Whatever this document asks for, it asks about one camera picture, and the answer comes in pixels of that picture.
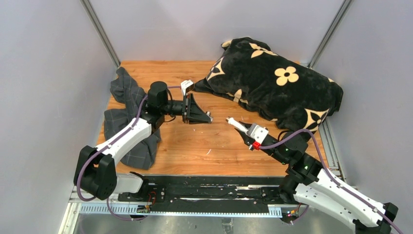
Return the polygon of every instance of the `white wall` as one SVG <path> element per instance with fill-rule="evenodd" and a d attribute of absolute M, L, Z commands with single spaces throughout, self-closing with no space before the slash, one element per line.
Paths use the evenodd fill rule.
<path fill-rule="evenodd" d="M 397 205 L 405 233 L 413 220 L 412 22 L 411 0 L 356 0 L 315 67 L 344 89 L 328 121 L 349 183 Z"/>
<path fill-rule="evenodd" d="M 91 0 L 121 60 L 216 60 L 244 36 L 309 62 L 342 0 Z"/>
<path fill-rule="evenodd" d="M 0 3 L 0 233 L 55 234 L 115 67 L 80 1 Z"/>

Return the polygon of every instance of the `black pillow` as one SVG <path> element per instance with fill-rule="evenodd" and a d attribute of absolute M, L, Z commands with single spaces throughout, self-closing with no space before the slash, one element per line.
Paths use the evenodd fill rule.
<path fill-rule="evenodd" d="M 339 110 L 343 89 L 337 83 L 273 53 L 266 43 L 239 38 L 221 47 L 223 55 L 194 91 L 233 100 L 292 131 L 315 132 Z"/>

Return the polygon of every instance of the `gray plaid fabric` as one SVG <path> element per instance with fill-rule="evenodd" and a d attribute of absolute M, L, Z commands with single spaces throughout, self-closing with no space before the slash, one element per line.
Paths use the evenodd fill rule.
<path fill-rule="evenodd" d="M 105 111 L 104 135 L 106 140 L 132 121 L 138 114 L 139 104 L 145 95 L 145 91 L 130 77 L 125 68 L 119 67 L 116 73 L 118 78 L 111 82 L 111 93 L 116 101 L 126 105 L 126 109 Z M 158 129 L 133 147 L 120 161 L 130 167 L 147 170 L 155 162 L 157 144 L 160 141 L 161 133 Z"/>

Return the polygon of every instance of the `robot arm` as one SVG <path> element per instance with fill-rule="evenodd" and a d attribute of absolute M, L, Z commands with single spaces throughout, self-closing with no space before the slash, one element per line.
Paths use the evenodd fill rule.
<path fill-rule="evenodd" d="M 165 115 L 182 116 L 182 121 L 189 124 L 212 122 L 210 113 L 204 113 L 196 104 L 193 94 L 188 94 L 193 82 L 186 80 L 180 87 L 183 100 L 168 100 L 167 85 L 161 81 L 154 82 L 148 91 L 148 100 L 142 100 L 137 118 L 104 143 L 95 147 L 85 146 L 80 151 L 74 184 L 101 200 L 112 193 L 145 193 L 140 191 L 147 183 L 143 176 L 116 173 L 120 159 L 157 131 L 165 121 Z"/>
<path fill-rule="evenodd" d="M 255 123 L 237 122 L 230 117 L 226 120 L 240 133 L 250 150 L 262 150 L 280 163 L 288 164 L 288 175 L 279 190 L 285 202 L 312 206 L 343 222 L 357 234 L 390 234 L 387 219 L 393 222 L 398 208 L 392 203 L 374 201 L 338 179 L 323 163 L 305 153 L 308 145 L 301 136 L 278 142 L 266 128 Z"/>

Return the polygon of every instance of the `wooden board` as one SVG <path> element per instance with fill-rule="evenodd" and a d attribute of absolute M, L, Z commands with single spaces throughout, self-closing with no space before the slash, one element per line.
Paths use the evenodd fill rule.
<path fill-rule="evenodd" d="M 209 72 L 214 61 L 124 61 L 123 66 L 145 91 L 154 81 L 168 85 L 179 85 L 190 79 L 196 82 Z M 181 100 L 179 89 L 171 89 L 174 99 Z M 214 117 L 212 124 L 184 124 L 180 117 L 161 126 L 162 141 L 158 147 L 155 164 L 149 170 L 139 170 L 122 163 L 117 171 L 157 175 L 214 175 L 214 176 L 284 176 L 286 166 L 261 151 L 250 151 L 240 135 L 225 118 L 234 117 L 247 123 L 267 127 L 277 137 L 279 130 L 274 122 L 267 121 L 255 112 L 242 109 L 237 103 L 211 94 L 196 93 L 194 98 L 204 111 Z M 108 109 L 125 108 L 111 97 Z M 325 157 L 319 134 L 318 144 Z M 98 143 L 104 142 L 103 127 Z M 309 142 L 307 153 L 317 156 L 313 142 Z"/>

